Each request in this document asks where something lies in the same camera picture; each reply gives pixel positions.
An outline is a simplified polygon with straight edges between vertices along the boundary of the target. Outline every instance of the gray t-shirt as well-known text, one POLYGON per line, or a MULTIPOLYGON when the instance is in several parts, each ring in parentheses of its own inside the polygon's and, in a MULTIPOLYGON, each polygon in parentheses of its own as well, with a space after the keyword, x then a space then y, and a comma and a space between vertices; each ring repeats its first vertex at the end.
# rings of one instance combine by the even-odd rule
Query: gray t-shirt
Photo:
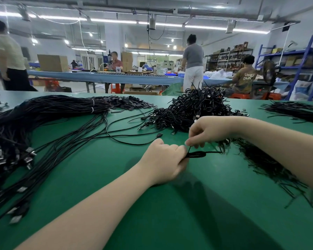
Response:
POLYGON ((187 68, 203 66, 203 47, 192 44, 183 53, 183 58, 187 59, 187 68))

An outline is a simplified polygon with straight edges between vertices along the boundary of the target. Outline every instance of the blue tablecloth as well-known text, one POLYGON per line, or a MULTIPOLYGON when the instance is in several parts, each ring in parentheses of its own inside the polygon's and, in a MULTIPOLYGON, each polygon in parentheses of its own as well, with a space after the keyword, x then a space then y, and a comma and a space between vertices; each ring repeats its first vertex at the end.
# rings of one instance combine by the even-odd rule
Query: blue tablecloth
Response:
MULTIPOLYGON (((91 72, 46 72, 28 70, 29 75, 38 77, 54 78, 59 80, 100 82, 100 83, 128 83, 128 84, 148 84, 148 85, 170 85, 172 83, 182 83, 181 77, 158 77, 158 76, 135 76, 135 75, 107 75, 91 72)), ((230 83, 231 79, 204 79, 204 85, 219 85, 230 83)), ((254 84, 264 84, 264 82, 254 82, 254 84)), ((288 82, 276 82, 275 87, 284 90, 288 82)))

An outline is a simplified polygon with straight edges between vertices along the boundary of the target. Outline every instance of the white pants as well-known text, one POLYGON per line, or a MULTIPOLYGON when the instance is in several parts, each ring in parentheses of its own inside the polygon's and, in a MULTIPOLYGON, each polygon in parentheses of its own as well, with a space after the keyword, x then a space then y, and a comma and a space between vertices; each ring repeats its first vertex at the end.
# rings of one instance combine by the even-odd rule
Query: white pants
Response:
POLYGON ((183 92, 194 86, 202 88, 204 71, 202 66, 187 68, 183 80, 183 92))

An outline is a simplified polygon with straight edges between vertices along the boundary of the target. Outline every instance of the green table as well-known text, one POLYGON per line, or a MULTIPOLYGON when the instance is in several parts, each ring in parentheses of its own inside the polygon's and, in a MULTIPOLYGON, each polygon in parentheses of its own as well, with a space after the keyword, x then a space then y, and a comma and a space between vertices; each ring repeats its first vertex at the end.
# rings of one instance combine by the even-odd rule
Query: green table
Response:
MULTIPOLYGON (((25 99, 43 95, 49 93, 1 91, 0 100, 13 107, 25 99)), ((159 107, 167 107, 173 98, 137 97, 159 107)), ((293 124, 288 117, 267 118, 270 114, 258 109, 265 101, 229 101, 233 110, 245 108, 253 118, 313 134, 312 123, 293 124)), ((110 114, 109 121, 134 114, 138 111, 110 114)), ((76 129, 89 118, 72 118, 40 127, 33 134, 33 147, 76 129)), ((122 121, 111 129, 128 125, 122 121)), ((130 133, 136 132, 136 129, 130 130, 130 133)), ((164 130, 162 138, 165 143, 181 145, 187 136, 180 132, 171 135, 171 130, 164 130)), ((122 140, 143 143, 154 137, 155 134, 150 134, 122 140)), ((113 181, 132 167, 146 148, 147 145, 130 146, 108 138, 88 143, 54 169, 20 223, 9 225, 9 216, 0 220, 0 250, 13 249, 113 181)), ((177 180, 148 189, 125 215, 105 249, 313 249, 313 209, 303 198, 284 209, 290 197, 270 179, 248 168, 248 162, 238 153, 238 148, 232 145, 227 154, 191 159, 186 172, 177 180)))

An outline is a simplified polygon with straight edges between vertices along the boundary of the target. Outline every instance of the green bag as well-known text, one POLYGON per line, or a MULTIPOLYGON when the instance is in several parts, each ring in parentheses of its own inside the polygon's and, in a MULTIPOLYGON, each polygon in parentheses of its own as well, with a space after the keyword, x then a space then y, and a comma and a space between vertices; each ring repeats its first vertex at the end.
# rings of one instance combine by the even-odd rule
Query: green bag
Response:
POLYGON ((163 96, 180 96, 183 93, 181 92, 181 83, 172 83, 170 86, 161 93, 163 96))

